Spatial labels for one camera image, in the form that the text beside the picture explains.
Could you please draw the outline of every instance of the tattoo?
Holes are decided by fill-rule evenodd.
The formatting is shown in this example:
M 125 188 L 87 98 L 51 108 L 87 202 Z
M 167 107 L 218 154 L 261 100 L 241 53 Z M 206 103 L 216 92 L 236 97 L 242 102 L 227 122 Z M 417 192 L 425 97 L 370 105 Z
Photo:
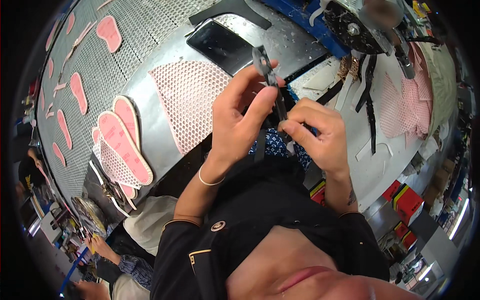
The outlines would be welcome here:
M 348 197 L 347 205 L 352 205 L 357 201 L 357 196 L 355 195 L 355 192 L 353 191 L 353 184 L 352 184 L 352 179 L 351 178 L 350 178 L 350 188 L 352 190 L 350 191 L 350 197 Z

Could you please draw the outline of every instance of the striped shirt sleeve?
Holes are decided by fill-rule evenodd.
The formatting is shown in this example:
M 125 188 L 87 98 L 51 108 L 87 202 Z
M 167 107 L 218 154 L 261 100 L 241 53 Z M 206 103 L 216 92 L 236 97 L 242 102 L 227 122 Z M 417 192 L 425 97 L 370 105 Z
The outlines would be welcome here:
M 120 271 L 130 274 L 142 287 L 150 290 L 152 267 L 140 257 L 122 255 L 119 263 Z

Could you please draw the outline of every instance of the smartphone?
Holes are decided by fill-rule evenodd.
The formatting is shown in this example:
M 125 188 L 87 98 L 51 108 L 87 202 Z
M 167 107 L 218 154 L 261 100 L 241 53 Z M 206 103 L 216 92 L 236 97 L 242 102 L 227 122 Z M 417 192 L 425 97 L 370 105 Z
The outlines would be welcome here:
M 198 27 L 187 44 L 230 76 L 252 64 L 253 46 L 213 19 Z

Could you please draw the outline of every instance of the man's lips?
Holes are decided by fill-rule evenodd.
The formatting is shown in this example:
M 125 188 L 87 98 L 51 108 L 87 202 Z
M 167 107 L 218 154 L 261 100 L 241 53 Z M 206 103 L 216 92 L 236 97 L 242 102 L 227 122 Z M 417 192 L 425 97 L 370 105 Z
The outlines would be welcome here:
M 278 288 L 279 292 L 284 292 L 287 289 L 291 288 L 292 286 L 296 285 L 297 283 L 321 272 L 333 271 L 330 268 L 324 266 L 314 266 L 301 269 L 294 273 L 292 276 L 287 278 Z

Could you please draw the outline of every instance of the gold button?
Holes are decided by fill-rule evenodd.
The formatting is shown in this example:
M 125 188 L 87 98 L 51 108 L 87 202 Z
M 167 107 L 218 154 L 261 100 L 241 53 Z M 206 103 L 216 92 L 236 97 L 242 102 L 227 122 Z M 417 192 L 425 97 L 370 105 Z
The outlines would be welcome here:
M 215 224 L 213 224 L 211 230 L 212 231 L 219 231 L 223 227 L 225 227 L 225 221 L 220 221 L 220 222 L 216 222 Z

